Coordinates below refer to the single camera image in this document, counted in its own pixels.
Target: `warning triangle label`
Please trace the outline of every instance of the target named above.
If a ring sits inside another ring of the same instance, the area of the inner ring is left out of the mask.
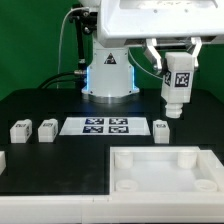
[[[107,64],[107,65],[116,65],[117,64],[112,53],[109,54],[109,56],[107,57],[107,60],[105,61],[104,64]]]

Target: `black table surface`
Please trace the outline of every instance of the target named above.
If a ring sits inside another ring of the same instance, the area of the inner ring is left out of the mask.
[[[113,105],[85,101],[71,89],[13,92],[0,102],[0,151],[7,162],[0,195],[107,195],[111,146],[159,146],[152,135],[58,135],[54,143],[39,143],[38,127],[51,118],[58,120],[59,132],[67,117],[146,117],[151,133],[154,120],[166,120],[169,146],[212,149],[224,160],[224,104],[207,91],[193,90],[181,118],[168,119],[160,92],[143,90],[138,99]],[[24,119],[32,120],[32,136],[25,144],[11,144],[10,128]]]

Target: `white block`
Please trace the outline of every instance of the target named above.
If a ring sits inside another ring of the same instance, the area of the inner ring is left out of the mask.
[[[44,120],[38,128],[39,142],[53,142],[58,134],[58,121],[55,119]]]
[[[32,121],[17,121],[10,129],[11,143],[26,143],[32,134]]]
[[[5,152],[0,152],[0,175],[6,168],[6,162],[5,162]]]
[[[170,129],[166,121],[153,121],[153,136],[156,144],[169,144]]]

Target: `white box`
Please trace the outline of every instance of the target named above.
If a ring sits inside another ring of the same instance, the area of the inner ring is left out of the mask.
[[[10,129],[11,143],[26,143],[32,134],[32,121],[29,119],[17,121]]]
[[[153,121],[153,136],[156,144],[169,144],[170,129],[166,121]]]
[[[58,121],[55,119],[44,120],[38,128],[39,142],[53,142],[58,134]]]

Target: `cable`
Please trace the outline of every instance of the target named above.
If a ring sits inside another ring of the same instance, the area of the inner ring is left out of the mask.
[[[56,80],[56,81],[52,81],[50,83],[48,83],[44,89],[47,89],[49,86],[55,84],[55,83],[62,83],[62,82],[76,82],[77,80],[76,79],[66,79],[66,80]]]
[[[58,78],[61,78],[61,77],[64,77],[64,76],[69,76],[69,75],[73,75],[74,76],[74,72],[64,72],[64,73],[61,73],[61,74],[58,74],[58,75],[54,75],[50,78],[48,78],[47,80],[45,80],[42,84],[40,84],[37,88],[38,89],[42,89],[46,84],[48,84],[49,82],[51,82],[52,80],[54,79],[58,79]]]
[[[65,22],[68,18],[68,16],[76,11],[81,11],[81,10],[89,10],[89,7],[81,7],[81,8],[75,8],[71,9],[66,16],[64,17],[64,20],[62,22],[61,26],[61,33],[60,33],[60,41],[59,41],[59,51],[58,51],[58,74],[60,74],[61,71],[61,49],[62,49],[62,42],[63,42],[63,36],[64,36],[64,29],[65,29]]]
[[[141,65],[134,59],[134,57],[133,57],[133,55],[132,55],[130,49],[129,49],[128,53],[129,53],[129,55],[130,55],[130,57],[131,57],[131,60],[132,60],[132,61],[137,65],[137,67],[140,68],[143,72],[145,72],[145,73],[147,73],[147,74],[149,74],[149,75],[151,75],[151,76],[153,76],[153,77],[155,77],[155,78],[157,78],[157,79],[163,80],[163,78],[161,78],[161,77],[159,77],[159,76],[156,76],[156,75],[152,74],[151,72],[149,72],[149,71],[145,70],[144,68],[142,68],[142,66],[141,66]]]

